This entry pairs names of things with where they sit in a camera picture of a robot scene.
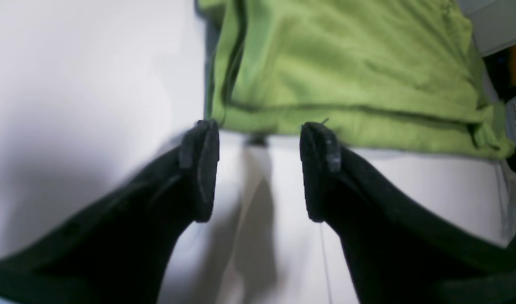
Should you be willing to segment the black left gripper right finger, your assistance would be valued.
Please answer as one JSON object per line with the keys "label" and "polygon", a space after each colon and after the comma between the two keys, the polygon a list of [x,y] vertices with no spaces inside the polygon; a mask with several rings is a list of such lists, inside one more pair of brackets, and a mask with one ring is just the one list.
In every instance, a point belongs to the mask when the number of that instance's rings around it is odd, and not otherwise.
{"label": "black left gripper right finger", "polygon": [[502,248],[447,223],[320,123],[300,158],[308,216],[339,236],[361,304],[516,304],[516,235]]}

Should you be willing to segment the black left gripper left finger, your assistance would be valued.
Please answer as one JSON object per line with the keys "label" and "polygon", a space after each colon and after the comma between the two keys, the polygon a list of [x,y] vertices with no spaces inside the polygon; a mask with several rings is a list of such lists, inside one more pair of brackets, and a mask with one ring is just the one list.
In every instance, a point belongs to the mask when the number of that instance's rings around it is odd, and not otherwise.
{"label": "black left gripper left finger", "polygon": [[178,238],[212,215],[219,127],[200,120],[179,146],[39,241],[0,260],[16,304],[155,304]]}

